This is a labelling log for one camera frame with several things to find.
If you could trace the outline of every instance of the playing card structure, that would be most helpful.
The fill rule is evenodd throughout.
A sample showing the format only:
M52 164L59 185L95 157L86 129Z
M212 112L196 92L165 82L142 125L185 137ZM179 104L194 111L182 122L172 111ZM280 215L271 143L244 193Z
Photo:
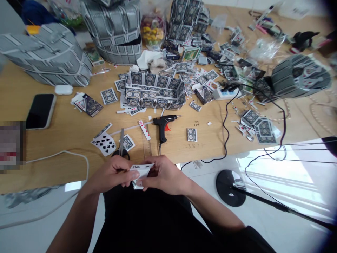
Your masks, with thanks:
M310 57L297 54L277 65L270 78L262 78L253 86L270 96L272 100L306 97L330 88L331 76L324 67ZM270 102L262 93L255 90L254 94L260 102Z
M32 36L2 34L0 53L43 84L86 87L90 81L88 56L72 32L61 24L42 25Z
M191 35L205 33L210 20L210 11L201 0L173 0L167 38L179 44Z
M132 107L179 110L186 103L180 79L130 72L126 82L125 100Z
M139 7L129 1L98 2L81 2L81 12L99 54L116 65L136 64L141 56Z

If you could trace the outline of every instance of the spade card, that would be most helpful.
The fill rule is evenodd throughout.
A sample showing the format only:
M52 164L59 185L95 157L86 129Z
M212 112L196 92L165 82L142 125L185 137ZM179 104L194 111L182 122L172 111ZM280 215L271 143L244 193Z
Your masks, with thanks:
M105 91L101 91L101 96L102 96L103 103L105 105L112 104L118 101L115 91L112 88L107 89Z
M131 139L131 137L128 134L124 135L124 142L123 142L124 149L129 152L129 150L132 149L134 146L135 144L133 140Z
M97 138L94 138L91 144L95 145L104 156L108 156L116 150L115 141L106 132L103 132Z
M197 130L194 128L187 128L187 140L197 142L198 136L197 136Z

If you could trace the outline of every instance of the wooden table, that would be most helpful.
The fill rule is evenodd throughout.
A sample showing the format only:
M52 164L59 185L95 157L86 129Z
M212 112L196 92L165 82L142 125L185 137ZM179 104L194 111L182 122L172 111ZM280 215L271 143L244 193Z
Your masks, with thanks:
M239 8L229 8L220 6L209 6L211 16L215 17L219 14L226 13L227 24L235 27L239 25L248 41L247 47L254 46L256 40L262 37L262 33L258 30L254 32L247 27L252 23L253 18L248 15L248 10ZM271 14L285 32L295 34L297 31L321 31L323 35L328 34L332 29L326 26L324 18L306 17L301 21L293 21L286 18L281 18L275 14ZM221 44L229 40L229 31L224 31L222 35L215 34L208 28L211 33ZM288 45L282 45L278 56L278 62L273 61L273 64L278 64L283 60L288 53ZM100 91L113 87L115 90L114 81L118 80L118 74L126 73L129 70L128 66L118 66L117 69L106 63L106 68L111 71L106 74L101 74L91 78L90 85L86 88L74 88L76 92L85 92L92 98L101 102ZM216 69L213 65L203 66L205 70ZM9 62L3 69L0 75L0 94L1 94L1 120L4 121L24 121L27 117L30 105L36 94L54 93L54 87L43 85L24 71ZM108 133L113 133L123 128L128 128L138 125L139 120L148 122L148 116L159 117L161 110L157 110L157 114L153 109L147 109L145 113L139 113L133 117L126 114L116 114L120 110L119 103L104 106L104 109L99 112L94 118L91 118L85 113L80 113L74 109L70 100L72 96L58 96L55 111L52 117L51 125L45 130L31 130L26 134L26 160L49 156L61 150L69 150L75 153L80 153L88 157L90 162L89 176L91 176L101 165L108 159L102 153L90 144L93 137L109 122L113 126L108 130ZM326 94L321 92L315 94L321 102L326 101ZM225 101L213 101L203 105L202 110L197 112L190 108L188 104L196 100L196 96L187 100L185 106L179 111L166 110L164 115L177 114L182 115L176 121L169 124L171 131L166 132L167 142L162 145L162 154L167 155L174 163L182 163L198 159L208 159L215 156L224 155L224 140L227 138L227 133L222 127L222 122L226 115ZM312 101L309 98L288 99L291 119L287 120L287 134L284 143L294 143L304 140L310 140L319 137L330 136L312 117L310 104ZM282 108L285 108L284 102L278 101ZM240 100L234 100L234 105L239 108L244 108ZM249 142L241 133L235 129L237 123L231 123L231 120L238 120L239 117L232 109L232 105L228 106L228 117L226 126L230 132L230 138L227 143L228 154L235 154L261 148L255 140ZM258 106L259 111L266 114L270 118L282 118L279 109L273 104L266 106ZM334 133L337 133L336 120L332 116L324 114L322 121ZM274 122L275 126L283 131L282 121ZM130 151L131 160L138 163L144 159L144 154L152 153L158 155L159 130L149 124L149 133L151 136L150 144L145 141L141 129L134 128L126 131L129 134L136 146ZM198 133L198 142L188 142L186 140L186 128L196 128ZM112 136L118 143L119 134ZM84 180L86 177L86 163L83 158L69 154L61 154L56 157L30 163L22 166L21 170L8 170L4 175L0 176L0 193L17 192L26 189L51 186L56 184L68 183L73 181Z

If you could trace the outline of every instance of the white tile floor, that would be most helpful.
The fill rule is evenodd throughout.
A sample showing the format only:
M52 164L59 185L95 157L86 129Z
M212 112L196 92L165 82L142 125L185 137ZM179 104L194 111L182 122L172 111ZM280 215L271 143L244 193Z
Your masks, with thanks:
M286 148L292 150L325 149L325 146L321 144L310 146L287 145ZM221 203L223 201L216 191L215 179L218 172L223 169L231 169L239 173L246 182L249 192L271 199L245 175L245 167L248 163L262 154L264 154L263 150L255 150L228 156L224 160L215 160L209 164L195 161L186 165L183 172ZM272 156L283 158L284 153L279 151ZM288 151L287 159L337 162L337 158L327 150ZM264 191L282 203L301 213L331 222L337 206L335 197L337 192L337 186L335 185L336 169L336 164L298 161L278 162L265 156L254 161L248 167L247 174ZM20 204L13 209L5 208L3 196L0 196L0 226L44 215L74 192L65 192L63 186L40 199L28 204ZM42 220L0 230L0 252L45 252L66 218L73 202L74 198ZM227 207L246 225L254 227L276 252L315 252L315 249L328 235L328 231L319 225L293 214L281 212L249 197L240 207ZM104 199L101 195L89 252L93 251L103 226L104 211ZM194 208L193 214L205 224Z

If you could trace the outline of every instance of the hand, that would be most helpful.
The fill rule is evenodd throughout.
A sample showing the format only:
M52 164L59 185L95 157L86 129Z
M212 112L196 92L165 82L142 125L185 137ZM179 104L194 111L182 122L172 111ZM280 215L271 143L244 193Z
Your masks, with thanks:
M132 180L139 177L137 170L129 171L133 163L127 159L115 155L107 160L100 169L83 186L87 193L103 193L111 188L122 184L129 186ZM117 173L118 169L125 170L124 173Z
M187 195L192 180L182 173L165 155L149 156L142 164L154 163L148 177L137 180L143 191L148 187L160 189L170 195Z

